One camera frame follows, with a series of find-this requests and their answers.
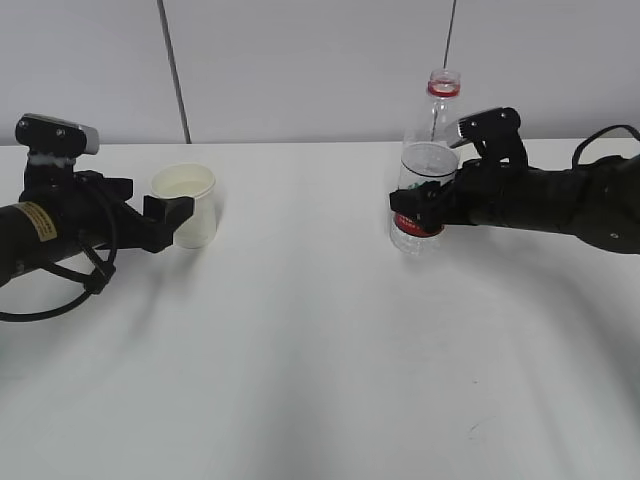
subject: bottle label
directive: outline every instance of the bottle label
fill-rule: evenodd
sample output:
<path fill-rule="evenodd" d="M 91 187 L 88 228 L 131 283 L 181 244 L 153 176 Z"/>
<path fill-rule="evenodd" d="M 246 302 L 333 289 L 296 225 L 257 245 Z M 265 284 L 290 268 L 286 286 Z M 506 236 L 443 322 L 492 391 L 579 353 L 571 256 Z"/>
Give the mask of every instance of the bottle label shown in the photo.
<path fill-rule="evenodd" d="M 17 208 L 24 213 L 35 228 L 38 238 L 41 242 L 48 242 L 58 237 L 56 225 L 44 208 L 37 203 L 23 202 L 16 203 L 12 207 Z"/>
<path fill-rule="evenodd" d="M 440 229 L 439 231 L 433 233 L 425 232 L 422 228 L 420 228 L 418 224 L 416 224 L 416 222 L 408 217 L 405 217 L 404 215 L 400 215 L 399 213 L 395 213 L 393 215 L 393 221 L 396 224 L 396 227 L 398 227 L 407 235 L 411 235 L 413 237 L 429 238 L 438 235 L 442 231 L 442 229 Z"/>

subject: black cylinder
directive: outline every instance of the black cylinder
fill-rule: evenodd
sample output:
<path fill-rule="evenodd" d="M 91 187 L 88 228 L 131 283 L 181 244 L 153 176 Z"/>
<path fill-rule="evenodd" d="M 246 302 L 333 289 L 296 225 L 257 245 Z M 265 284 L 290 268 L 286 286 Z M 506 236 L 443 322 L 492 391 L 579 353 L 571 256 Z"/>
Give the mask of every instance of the black cylinder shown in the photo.
<path fill-rule="evenodd" d="M 474 199 L 469 220 L 476 225 L 570 233 L 567 228 L 586 178 L 571 170 L 507 174 L 500 179 L 497 195 Z"/>

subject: cup rim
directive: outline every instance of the cup rim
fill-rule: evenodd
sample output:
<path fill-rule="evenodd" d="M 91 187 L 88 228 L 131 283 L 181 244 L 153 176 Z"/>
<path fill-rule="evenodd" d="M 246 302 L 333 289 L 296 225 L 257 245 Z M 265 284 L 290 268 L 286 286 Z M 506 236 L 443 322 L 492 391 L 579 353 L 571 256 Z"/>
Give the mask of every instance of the cup rim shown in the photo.
<path fill-rule="evenodd" d="M 216 184 L 216 176 L 215 174 L 211 171 L 211 169 L 209 167 L 207 167 L 206 165 L 203 165 L 201 163 L 196 163 L 196 162 L 184 162 L 184 163 L 174 163 L 171 165 L 167 165 L 166 167 L 163 167 L 161 170 L 159 170 L 158 172 L 156 172 L 153 177 L 151 177 L 151 181 L 149 182 L 149 186 L 151 188 L 151 194 L 156 197 L 156 198 L 161 198 L 163 200 L 168 200 L 171 198 L 178 198 L 176 196 L 173 195 L 165 195 L 163 193 L 160 193 L 156 190 L 156 188 L 154 188 L 154 182 L 156 181 L 156 179 L 160 176 L 160 175 L 166 175 L 170 170 L 176 170 L 176 169 L 180 169 L 183 167 L 197 167 L 200 169 L 203 169 L 204 171 L 207 172 L 208 175 L 210 175 L 210 181 L 207 182 L 207 186 L 205 188 L 203 188 L 202 190 L 197 191 L 196 193 L 194 193 L 193 195 L 185 195 L 188 197 L 192 197 L 194 199 L 199 199 L 204 197 L 206 194 L 208 194 L 213 187 Z"/>

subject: red label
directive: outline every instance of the red label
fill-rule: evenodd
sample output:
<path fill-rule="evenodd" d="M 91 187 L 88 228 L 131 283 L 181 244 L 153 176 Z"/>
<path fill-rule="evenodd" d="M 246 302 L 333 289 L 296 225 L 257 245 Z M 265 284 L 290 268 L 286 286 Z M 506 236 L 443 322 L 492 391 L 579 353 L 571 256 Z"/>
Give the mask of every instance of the red label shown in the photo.
<path fill-rule="evenodd" d="M 437 232 L 427 233 L 422 228 L 420 228 L 413 220 L 405 217 L 404 215 L 400 215 L 399 213 L 394 214 L 393 221 L 400 230 L 413 237 L 433 237 L 442 231 L 442 229 L 440 229 Z"/>

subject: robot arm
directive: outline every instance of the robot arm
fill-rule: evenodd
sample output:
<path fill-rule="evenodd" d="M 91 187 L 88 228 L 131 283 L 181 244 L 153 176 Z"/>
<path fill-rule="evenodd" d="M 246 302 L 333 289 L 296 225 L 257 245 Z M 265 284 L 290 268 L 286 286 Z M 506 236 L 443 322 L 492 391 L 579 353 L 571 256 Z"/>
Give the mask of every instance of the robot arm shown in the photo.
<path fill-rule="evenodd" d="M 448 143 L 473 143 L 480 158 L 465 162 L 454 180 L 425 183 L 390 194 L 391 209 L 427 232 L 443 225 L 491 225 L 574 235 L 594 247 L 640 253 L 640 155 L 604 157 L 578 163 L 584 148 L 616 125 L 585 140 L 571 169 L 530 167 L 518 135 L 520 117 L 512 108 L 471 115 L 451 125 Z"/>

